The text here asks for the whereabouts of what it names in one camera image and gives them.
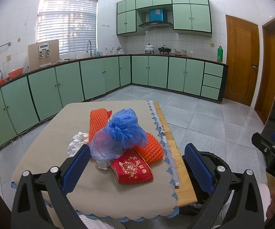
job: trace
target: crumpled paper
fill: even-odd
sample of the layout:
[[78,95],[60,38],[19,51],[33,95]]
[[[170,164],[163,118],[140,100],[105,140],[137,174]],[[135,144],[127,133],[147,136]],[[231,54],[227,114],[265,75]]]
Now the crumpled paper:
[[67,156],[73,157],[79,151],[81,146],[84,144],[88,144],[88,133],[86,132],[78,132],[75,136],[73,136],[73,141],[68,145]]

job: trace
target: pot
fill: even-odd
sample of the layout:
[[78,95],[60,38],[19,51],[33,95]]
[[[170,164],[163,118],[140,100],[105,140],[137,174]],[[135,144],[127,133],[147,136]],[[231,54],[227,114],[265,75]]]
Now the pot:
[[145,52],[154,52],[155,51],[155,47],[153,45],[146,45],[145,46]]

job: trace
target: wooden table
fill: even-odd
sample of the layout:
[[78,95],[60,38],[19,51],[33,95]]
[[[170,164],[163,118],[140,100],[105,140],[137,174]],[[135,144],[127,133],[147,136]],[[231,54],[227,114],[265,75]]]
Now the wooden table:
[[170,132],[169,126],[165,120],[165,117],[162,113],[162,110],[157,102],[154,102],[155,109],[157,110],[158,117],[162,123],[162,126],[165,131],[166,139],[170,146],[172,155],[176,162],[176,167],[178,170],[178,175],[180,179],[180,187],[176,189],[176,194],[178,196],[178,207],[186,206],[192,203],[197,202],[196,194],[194,192],[193,186],[191,184],[191,180],[187,173],[186,167],[182,160],[182,156],[177,147],[177,144],[174,140],[173,135]]

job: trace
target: window blind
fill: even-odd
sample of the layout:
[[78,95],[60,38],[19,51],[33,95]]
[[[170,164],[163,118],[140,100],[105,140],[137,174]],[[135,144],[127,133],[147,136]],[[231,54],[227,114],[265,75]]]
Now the window blind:
[[97,49],[97,0],[40,0],[37,42],[59,40],[59,53]]

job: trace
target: faucet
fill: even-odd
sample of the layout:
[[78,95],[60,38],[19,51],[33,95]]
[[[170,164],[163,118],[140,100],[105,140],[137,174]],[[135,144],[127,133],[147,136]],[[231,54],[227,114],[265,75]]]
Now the faucet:
[[90,48],[91,48],[91,52],[90,52],[90,57],[92,57],[93,55],[92,55],[92,43],[91,43],[91,41],[89,40],[88,41],[88,44],[90,43]]

